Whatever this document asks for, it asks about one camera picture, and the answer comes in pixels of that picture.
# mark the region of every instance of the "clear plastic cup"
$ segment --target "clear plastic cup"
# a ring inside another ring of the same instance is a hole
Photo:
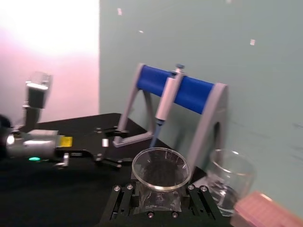
[[[223,216],[234,213],[235,203],[246,196],[255,179],[252,163],[238,152],[217,149],[210,155],[206,184]]]
[[[139,212],[181,212],[180,189],[191,177],[184,157],[168,148],[150,148],[134,158],[132,169],[141,182]]]

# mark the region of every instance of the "white wall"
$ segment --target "white wall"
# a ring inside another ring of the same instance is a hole
[[[98,114],[98,0],[0,0],[0,113],[22,118],[25,81],[53,75],[40,121]]]

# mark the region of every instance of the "yellow label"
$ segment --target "yellow label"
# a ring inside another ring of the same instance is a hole
[[[62,136],[60,141],[60,147],[70,148],[72,146],[72,137]]]

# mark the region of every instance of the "beaker rim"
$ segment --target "beaker rim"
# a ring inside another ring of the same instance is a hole
[[[187,171],[188,171],[188,176],[187,178],[182,182],[182,183],[179,183],[177,185],[174,185],[174,186],[169,186],[169,187],[163,187],[163,186],[157,186],[157,185],[153,185],[151,183],[148,183],[146,182],[145,180],[143,180],[137,173],[136,173],[136,170],[135,170],[135,163],[136,163],[136,160],[144,153],[147,153],[147,152],[150,152],[151,150],[163,150],[163,151],[169,151],[175,155],[177,155],[179,158],[181,158],[183,161],[184,161],[184,164],[186,164],[186,168],[187,168]],[[132,171],[135,175],[135,177],[138,179],[139,182],[141,182],[142,184],[144,184],[145,186],[147,186],[148,188],[154,190],[154,191],[158,191],[158,192],[172,192],[172,191],[175,191],[176,189],[184,186],[191,178],[191,170],[190,168],[188,167],[188,164],[187,164],[187,161],[185,160],[185,158],[178,152],[176,152],[175,150],[172,150],[172,149],[169,149],[169,148],[148,148],[148,149],[145,149],[141,152],[139,152],[136,157],[133,159],[133,162],[132,162]]]
[[[226,169],[226,168],[223,168],[219,163],[217,163],[217,162],[214,160],[214,154],[215,154],[215,152],[230,152],[230,153],[236,155],[237,157],[241,158],[242,161],[245,161],[247,165],[250,166],[251,171],[249,171],[248,173],[237,173],[237,172],[228,170],[228,169]],[[223,170],[223,171],[225,171],[225,172],[227,172],[227,173],[229,173],[229,174],[238,175],[238,176],[255,176],[255,174],[256,174],[256,169],[255,169],[254,165],[253,165],[250,161],[248,161],[247,158],[246,158],[244,155],[240,154],[240,153],[237,152],[237,151],[231,150],[231,149],[225,149],[225,148],[223,148],[223,149],[215,149],[215,150],[211,153],[211,155],[210,155],[210,161],[211,161],[214,165],[216,165],[219,169],[221,169],[221,170]]]

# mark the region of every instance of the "bolt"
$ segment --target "bolt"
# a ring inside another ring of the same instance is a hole
[[[131,184],[127,185],[127,189],[131,190],[133,186]]]
[[[201,186],[200,189],[201,189],[201,191],[203,191],[203,192],[206,192],[206,191],[207,191],[207,188],[206,188],[205,186]]]
[[[181,65],[181,64],[177,64],[176,67],[177,67],[178,69],[184,69],[184,65]]]
[[[147,214],[147,216],[148,216],[148,218],[153,218],[153,213],[152,213],[152,212],[149,212],[149,213]]]
[[[195,188],[195,187],[194,187],[192,184],[188,186],[188,189],[189,189],[189,190],[193,190],[194,188]]]
[[[178,217],[178,213],[177,212],[172,212],[172,217],[173,218],[177,218]]]
[[[121,188],[120,188],[120,186],[116,186],[115,188],[114,188],[114,190],[117,192],[117,191],[119,191]]]

